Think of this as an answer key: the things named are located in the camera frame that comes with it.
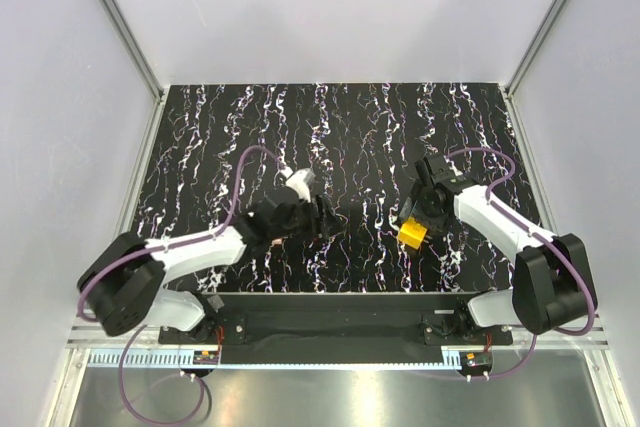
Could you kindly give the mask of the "yellow socket cube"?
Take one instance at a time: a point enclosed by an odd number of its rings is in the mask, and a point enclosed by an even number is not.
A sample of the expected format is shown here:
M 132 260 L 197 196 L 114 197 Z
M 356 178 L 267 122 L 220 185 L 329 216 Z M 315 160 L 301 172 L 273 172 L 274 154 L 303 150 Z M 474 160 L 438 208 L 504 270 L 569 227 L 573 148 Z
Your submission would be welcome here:
M 397 240 L 399 243 L 414 250 L 419 250 L 422 243 L 427 238 L 429 229 L 418 222 L 415 218 L 409 217 L 400 227 Z

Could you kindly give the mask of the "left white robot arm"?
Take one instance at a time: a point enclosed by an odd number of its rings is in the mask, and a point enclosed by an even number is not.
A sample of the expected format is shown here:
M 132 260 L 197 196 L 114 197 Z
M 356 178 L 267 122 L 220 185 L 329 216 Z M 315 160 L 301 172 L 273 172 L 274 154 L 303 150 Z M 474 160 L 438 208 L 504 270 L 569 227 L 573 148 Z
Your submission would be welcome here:
M 109 337 L 148 326 L 203 343 L 220 331 L 221 302 L 170 290 L 169 283 L 206 268 L 247 262 L 277 240 L 324 242 L 343 228 L 325 196 L 303 199 L 293 188 L 280 187 L 211 231 L 166 241 L 125 232 L 79 278 L 78 309 L 90 309 L 90 321 Z

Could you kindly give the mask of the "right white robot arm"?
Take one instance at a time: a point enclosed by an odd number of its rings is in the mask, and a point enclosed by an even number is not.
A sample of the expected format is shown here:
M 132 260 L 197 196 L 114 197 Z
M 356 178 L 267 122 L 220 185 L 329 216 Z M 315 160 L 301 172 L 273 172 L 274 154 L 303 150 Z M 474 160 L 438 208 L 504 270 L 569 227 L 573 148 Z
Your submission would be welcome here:
M 526 219 L 482 185 L 456 173 L 442 155 L 415 164 L 417 178 L 399 214 L 398 241 L 418 250 L 442 237 L 454 221 L 482 234 L 510 262 L 510 288 L 480 293 L 455 311 L 454 331 L 476 343 L 491 327 L 521 326 L 582 336 L 595 323 L 597 294 L 584 242 Z

